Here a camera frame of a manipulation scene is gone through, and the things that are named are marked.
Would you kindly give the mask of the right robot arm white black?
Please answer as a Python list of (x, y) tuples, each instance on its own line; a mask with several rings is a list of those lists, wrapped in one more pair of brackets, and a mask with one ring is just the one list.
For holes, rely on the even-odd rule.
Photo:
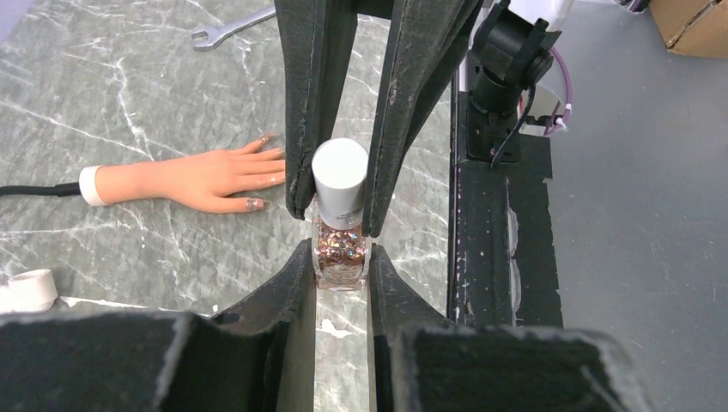
[(370, 146), (363, 229), (385, 223), (404, 156), (467, 53), (481, 66), (476, 104), (512, 112), (511, 90), (533, 86), (553, 58), (568, 1), (278, 1), (285, 71), (286, 204), (302, 219), (315, 192), (312, 158), (332, 135), (358, 18), (390, 21)]

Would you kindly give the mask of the cardboard box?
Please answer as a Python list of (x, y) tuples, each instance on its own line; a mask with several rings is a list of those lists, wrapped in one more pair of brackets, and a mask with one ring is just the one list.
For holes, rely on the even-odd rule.
[(727, 1), (652, 0), (649, 10), (669, 52), (727, 58)]

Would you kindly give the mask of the green valve white fitting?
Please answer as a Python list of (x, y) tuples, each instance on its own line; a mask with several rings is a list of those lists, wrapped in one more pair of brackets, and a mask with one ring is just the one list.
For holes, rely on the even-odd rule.
[(50, 269), (30, 270), (1, 284), (1, 313), (40, 313), (52, 308), (58, 291)]

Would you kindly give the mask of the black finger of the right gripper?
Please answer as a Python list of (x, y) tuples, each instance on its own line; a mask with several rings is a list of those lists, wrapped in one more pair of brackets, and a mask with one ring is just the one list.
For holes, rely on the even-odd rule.
[(468, 50), (480, 1), (395, 1), (369, 151), (364, 233), (380, 235), (404, 157)]
[(312, 157), (332, 136), (357, 16), (351, 1), (276, 1), (285, 74), (285, 187), (302, 220), (315, 184)]

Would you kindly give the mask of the glitter nail polish bottle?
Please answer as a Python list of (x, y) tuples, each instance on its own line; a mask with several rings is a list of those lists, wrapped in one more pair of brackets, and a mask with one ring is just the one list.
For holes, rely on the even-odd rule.
[(371, 240), (363, 233), (368, 152), (349, 138), (322, 143), (312, 158), (312, 266), (317, 287), (356, 291), (367, 283)]

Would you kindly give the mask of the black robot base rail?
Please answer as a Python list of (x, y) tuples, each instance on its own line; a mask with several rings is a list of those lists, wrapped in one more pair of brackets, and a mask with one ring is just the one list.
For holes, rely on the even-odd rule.
[(550, 141), (523, 135), (521, 160), (492, 168), (466, 152), (476, 137), (467, 94), (453, 90), (451, 103), (446, 315), (473, 327), (561, 327)]

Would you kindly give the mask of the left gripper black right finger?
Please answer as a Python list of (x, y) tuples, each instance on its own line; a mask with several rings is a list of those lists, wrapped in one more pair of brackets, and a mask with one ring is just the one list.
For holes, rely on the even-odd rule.
[(651, 411), (611, 336), (553, 327), (470, 327), (431, 307), (374, 245), (368, 264), (373, 411)]

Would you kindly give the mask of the mannequin practice hand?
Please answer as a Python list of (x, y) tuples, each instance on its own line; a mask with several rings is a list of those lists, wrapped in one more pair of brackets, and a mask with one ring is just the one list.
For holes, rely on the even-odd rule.
[(80, 193), (95, 207), (159, 198), (213, 214), (263, 210), (267, 201), (241, 194), (285, 182), (284, 150), (265, 147), (273, 138), (269, 134), (242, 148), (166, 161), (85, 167), (78, 180)]

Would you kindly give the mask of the silver open-end wrench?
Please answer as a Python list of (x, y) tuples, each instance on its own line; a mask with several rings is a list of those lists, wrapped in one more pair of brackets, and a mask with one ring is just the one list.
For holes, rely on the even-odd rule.
[(193, 45), (196, 52), (209, 52), (216, 49), (226, 38), (255, 26), (260, 22), (267, 21), (276, 16), (276, 8), (270, 6), (266, 9), (259, 10), (252, 15), (233, 21), (222, 26), (202, 25), (193, 30), (191, 37), (193, 39), (203, 38)]

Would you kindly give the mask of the black flexible hand stand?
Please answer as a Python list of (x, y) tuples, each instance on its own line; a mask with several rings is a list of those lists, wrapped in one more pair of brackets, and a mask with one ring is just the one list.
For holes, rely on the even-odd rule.
[(0, 196), (76, 197), (81, 195), (78, 182), (54, 186), (6, 185), (0, 188)]

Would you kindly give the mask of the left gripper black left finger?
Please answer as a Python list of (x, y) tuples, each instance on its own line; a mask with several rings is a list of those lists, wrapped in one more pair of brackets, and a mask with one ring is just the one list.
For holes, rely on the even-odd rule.
[(4, 315), (4, 411), (312, 408), (312, 246), (243, 300), (193, 312)]

